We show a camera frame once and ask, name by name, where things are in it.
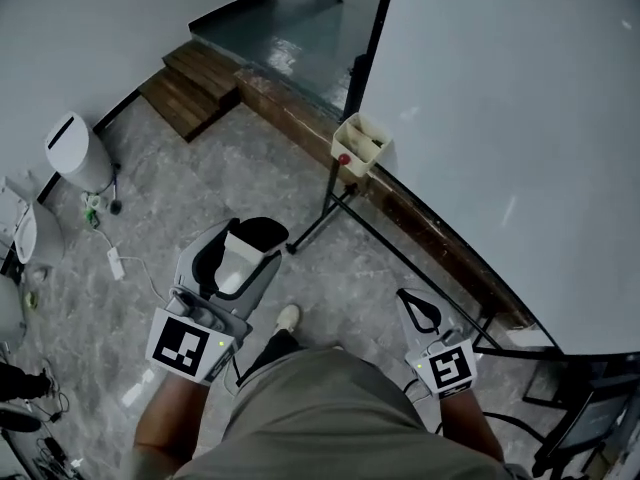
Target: toilet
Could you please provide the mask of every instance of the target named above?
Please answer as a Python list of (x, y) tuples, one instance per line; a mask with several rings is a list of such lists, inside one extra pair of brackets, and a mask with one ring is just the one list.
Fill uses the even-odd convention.
[(0, 180), (0, 228), (13, 238), (20, 263), (55, 267), (64, 256), (64, 240), (55, 215), (28, 198), (6, 177)]

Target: wooden step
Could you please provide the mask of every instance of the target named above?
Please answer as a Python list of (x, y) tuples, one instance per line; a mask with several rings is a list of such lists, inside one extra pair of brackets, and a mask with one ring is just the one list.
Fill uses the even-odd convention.
[(163, 60), (168, 68), (209, 93), (218, 106), (226, 111), (240, 102), (240, 92), (233, 73), (229, 71), (237, 64), (233, 61), (223, 62), (221, 57), (197, 41), (190, 41)]
[(191, 142), (228, 110), (220, 108), (209, 93), (169, 68), (158, 71), (139, 90), (187, 142)]

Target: power adapter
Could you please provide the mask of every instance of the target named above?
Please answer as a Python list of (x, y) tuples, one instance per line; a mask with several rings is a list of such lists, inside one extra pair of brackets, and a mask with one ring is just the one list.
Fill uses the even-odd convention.
[(56, 441), (53, 437), (46, 437), (44, 439), (44, 444), (51, 452), (53, 458), (56, 459), (56, 462), (58, 462), (59, 464), (64, 464), (64, 462), (67, 460), (67, 456), (62, 451), (62, 448), (58, 444), (58, 441)]
[(49, 416), (49, 421), (51, 423), (55, 423), (56, 421), (58, 421), (60, 418), (62, 418), (62, 411), (58, 411), (58, 412), (54, 412), (51, 416)]

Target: shoe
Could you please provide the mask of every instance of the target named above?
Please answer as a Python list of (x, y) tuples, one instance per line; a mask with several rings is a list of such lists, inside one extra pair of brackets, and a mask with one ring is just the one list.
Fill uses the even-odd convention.
[(278, 331), (289, 331), (289, 333), (293, 333), (295, 328), (300, 323), (300, 308), (295, 304), (289, 304), (286, 308), (280, 311), (278, 315), (278, 319), (276, 320), (276, 329), (273, 331), (273, 334), (276, 334)]

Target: white trash can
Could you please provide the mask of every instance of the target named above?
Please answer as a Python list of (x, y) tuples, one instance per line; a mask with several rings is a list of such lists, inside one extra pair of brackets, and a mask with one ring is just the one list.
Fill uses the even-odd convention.
[(47, 159), (69, 183), (99, 194), (113, 180), (113, 167), (102, 141), (82, 118), (66, 114), (45, 140)]

